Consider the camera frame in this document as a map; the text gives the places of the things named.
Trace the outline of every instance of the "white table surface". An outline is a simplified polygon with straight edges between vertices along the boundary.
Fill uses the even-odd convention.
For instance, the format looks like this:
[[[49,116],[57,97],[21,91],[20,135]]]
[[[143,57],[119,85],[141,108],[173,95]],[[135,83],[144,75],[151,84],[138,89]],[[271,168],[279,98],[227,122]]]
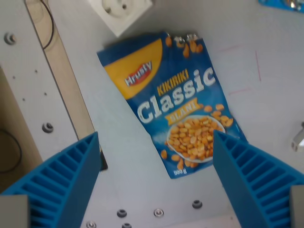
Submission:
[[[109,169],[97,179],[83,226],[237,227],[213,167],[171,180],[149,135],[101,66],[96,52],[117,39],[86,0],[53,0],[66,48]],[[304,15],[262,7],[255,0],[157,0],[126,34],[197,31],[204,37],[231,112],[251,144],[304,171],[290,141],[304,120]],[[194,210],[193,200],[203,208]],[[161,208],[165,216],[153,215]],[[125,209],[127,218],[116,216]]]

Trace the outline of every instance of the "bowl of peanuts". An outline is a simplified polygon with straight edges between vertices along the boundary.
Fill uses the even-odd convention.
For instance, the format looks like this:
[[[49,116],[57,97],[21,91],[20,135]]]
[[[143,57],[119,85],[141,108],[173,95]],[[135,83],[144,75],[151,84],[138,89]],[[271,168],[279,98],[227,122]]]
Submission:
[[[187,116],[170,128],[167,144],[187,161],[208,162],[213,158],[213,130],[225,132],[223,125],[211,116]]]

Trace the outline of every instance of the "white socket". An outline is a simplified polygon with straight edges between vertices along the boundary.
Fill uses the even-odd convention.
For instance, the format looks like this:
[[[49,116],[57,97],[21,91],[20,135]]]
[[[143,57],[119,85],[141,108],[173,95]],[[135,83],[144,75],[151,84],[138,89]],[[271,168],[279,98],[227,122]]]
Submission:
[[[119,37],[151,6],[151,0],[88,0],[109,29]]]

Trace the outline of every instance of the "blue ribbed plastic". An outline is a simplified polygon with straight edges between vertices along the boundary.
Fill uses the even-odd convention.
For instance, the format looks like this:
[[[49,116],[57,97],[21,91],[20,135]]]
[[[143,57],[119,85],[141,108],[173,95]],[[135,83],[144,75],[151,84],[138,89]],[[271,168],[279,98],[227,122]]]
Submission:
[[[290,227],[289,191],[304,175],[270,154],[215,131],[213,164],[242,228]]]
[[[28,195],[32,228],[79,228],[101,170],[98,134],[67,147],[10,186]]]
[[[276,8],[280,8],[283,10],[294,11],[294,9],[292,9],[291,7],[286,6],[284,4],[283,0],[258,0],[258,2],[264,6],[276,7]],[[304,5],[297,12],[304,13]]]

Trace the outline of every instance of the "snack bag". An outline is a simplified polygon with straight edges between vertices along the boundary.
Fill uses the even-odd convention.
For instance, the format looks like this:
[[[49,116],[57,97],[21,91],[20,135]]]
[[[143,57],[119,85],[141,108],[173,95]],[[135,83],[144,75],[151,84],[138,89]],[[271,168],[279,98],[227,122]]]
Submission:
[[[175,179],[212,164],[213,130],[246,141],[202,39],[149,34],[97,53]]]

